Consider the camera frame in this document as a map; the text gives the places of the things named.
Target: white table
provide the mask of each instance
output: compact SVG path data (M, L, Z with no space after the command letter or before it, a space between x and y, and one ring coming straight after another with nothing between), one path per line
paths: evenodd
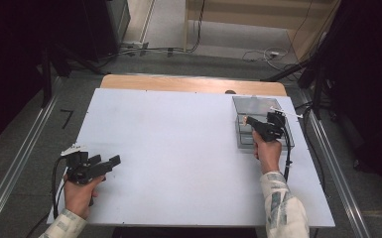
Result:
M268 97L294 112L289 97ZM103 161L120 155L122 164L98 187L88 222L264 225L258 161L237 148L234 120L229 94L96 89L77 142ZM311 227L334 226L297 118L289 123L296 144L289 187Z

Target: desk leg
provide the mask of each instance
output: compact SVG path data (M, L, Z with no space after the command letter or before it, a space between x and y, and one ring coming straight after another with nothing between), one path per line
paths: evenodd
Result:
M189 1L186 1L185 4L185 22L184 22L184 52L187 51L188 48L188 22L189 22Z

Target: long sleeve shirt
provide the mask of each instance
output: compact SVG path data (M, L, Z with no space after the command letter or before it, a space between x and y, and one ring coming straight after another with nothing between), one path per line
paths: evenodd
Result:
M85 224L84 219L64 209L40 238L76 238Z
M269 172L262 175L260 181L265 197L268 237L309 237L305 208L290 193L283 175Z

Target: gray floor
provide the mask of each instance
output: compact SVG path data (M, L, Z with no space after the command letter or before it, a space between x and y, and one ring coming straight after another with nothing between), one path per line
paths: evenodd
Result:
M244 62L241 59L223 59L202 56L148 53L143 57L120 56L109 63L105 70L112 73L151 73L171 75L198 75L258 80L276 73L261 61ZM0 237L24 237L35 223L51 207L50 187L52 167L59 153L74 143L94 88L99 87L102 77L87 70L74 71L71 78L64 78L64 86L55 108L34 147L15 188L0 214ZM295 83L284 79L287 92L295 105L303 103L301 91ZM0 137L0 181L18 152L31 125L36 119L41 104L39 93L8 126ZM61 109L74 110L65 129L62 126L66 113ZM373 237L382 237L382 178L355 171L352 151L340 127L331 122L323 111L323 124L336 151L337 159L354 192L359 207L368 211L365 220ZM321 155L318 140L309 128L309 135L319 151L319 159L325 168L326 193L328 204L336 223L334 228L321 229L318 237L354 237L350 222L335 188L329 170ZM36 236L47 228L42 224ZM111 237L112 227L88 226L80 237ZM258 228L259 237L266 237L264 229Z

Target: table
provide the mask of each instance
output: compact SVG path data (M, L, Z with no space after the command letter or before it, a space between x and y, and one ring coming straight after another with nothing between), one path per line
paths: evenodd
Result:
M94 200L88 222L183 227L265 224L259 162L251 151L237 149L235 115L230 113L235 112L232 95L223 94L224 89L240 95L276 90L281 96L269 97L277 98L287 111L293 108L283 85L276 82L105 76L94 93L77 141L89 146L91 156L101 154L103 160L120 154L122 164L98 187L99 197ZM289 186L307 205L311 226L333 226L298 121L289 119L289 123L298 142Z
M207 0L203 21L287 29L299 60L305 60L322 33L332 23L339 0ZM188 20L198 21L202 0L187 0L184 50L188 45Z

